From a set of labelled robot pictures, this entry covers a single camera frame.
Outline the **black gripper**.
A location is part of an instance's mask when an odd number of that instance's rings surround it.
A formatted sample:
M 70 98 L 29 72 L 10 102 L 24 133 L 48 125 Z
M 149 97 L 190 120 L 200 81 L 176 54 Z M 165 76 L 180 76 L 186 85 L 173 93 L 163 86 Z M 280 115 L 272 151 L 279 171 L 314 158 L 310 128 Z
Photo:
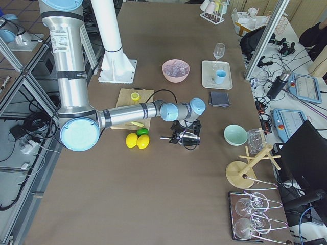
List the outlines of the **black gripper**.
M 175 120 L 173 121 L 171 129 L 173 130 L 173 134 L 169 143 L 181 144 L 180 134 L 182 132 L 192 132 L 196 136 L 200 136 L 201 123 L 200 120 L 195 120 L 193 122 Z

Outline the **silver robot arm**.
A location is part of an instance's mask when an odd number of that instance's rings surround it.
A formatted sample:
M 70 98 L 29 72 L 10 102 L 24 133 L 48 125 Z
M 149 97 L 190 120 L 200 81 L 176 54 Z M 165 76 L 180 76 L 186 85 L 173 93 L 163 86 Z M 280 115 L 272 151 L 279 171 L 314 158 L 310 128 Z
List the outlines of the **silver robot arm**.
M 105 55 L 101 82 L 131 84 L 136 61 L 123 52 L 113 1 L 92 1 Z M 199 116 L 205 111 L 200 98 L 187 103 L 156 100 L 131 106 L 97 110 L 89 102 L 83 61 L 81 1 L 40 1 L 43 24 L 49 28 L 57 72 L 61 107 L 58 111 L 60 139 L 72 151 L 85 151 L 99 140 L 103 130 L 138 119 L 161 117 L 172 122 L 172 143 L 191 150 L 200 142 Z

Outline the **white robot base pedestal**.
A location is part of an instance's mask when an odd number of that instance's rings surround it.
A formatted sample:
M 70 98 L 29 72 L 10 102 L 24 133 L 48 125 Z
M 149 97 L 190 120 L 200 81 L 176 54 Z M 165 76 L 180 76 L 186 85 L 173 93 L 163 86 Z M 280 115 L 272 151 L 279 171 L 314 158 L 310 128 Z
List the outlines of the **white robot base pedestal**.
M 91 2 L 105 50 L 99 82 L 132 84 L 137 65 L 123 51 L 113 1 Z

